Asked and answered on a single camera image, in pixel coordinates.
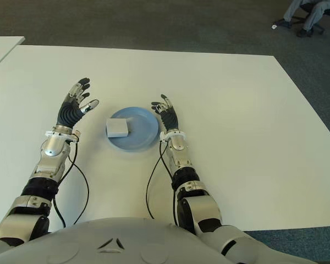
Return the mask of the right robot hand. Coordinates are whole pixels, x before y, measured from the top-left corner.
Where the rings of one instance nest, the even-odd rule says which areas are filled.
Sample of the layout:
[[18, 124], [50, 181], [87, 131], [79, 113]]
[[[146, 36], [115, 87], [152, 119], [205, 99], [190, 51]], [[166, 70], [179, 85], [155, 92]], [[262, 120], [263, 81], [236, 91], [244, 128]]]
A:
[[156, 114], [160, 115], [166, 131], [179, 130], [178, 117], [170, 99], [164, 94], [161, 94], [161, 98], [164, 100], [164, 103], [151, 102], [151, 108]]

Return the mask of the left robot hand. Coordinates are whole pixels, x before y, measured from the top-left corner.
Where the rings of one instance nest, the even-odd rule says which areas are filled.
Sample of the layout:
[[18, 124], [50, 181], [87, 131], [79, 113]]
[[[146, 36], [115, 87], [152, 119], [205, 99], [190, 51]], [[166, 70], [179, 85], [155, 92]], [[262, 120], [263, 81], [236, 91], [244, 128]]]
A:
[[83, 78], [72, 86], [59, 109], [57, 125], [72, 129], [84, 115], [98, 106], [99, 100], [97, 99], [91, 100], [85, 105], [81, 104], [90, 95], [89, 92], [86, 92], [89, 87], [89, 78]]

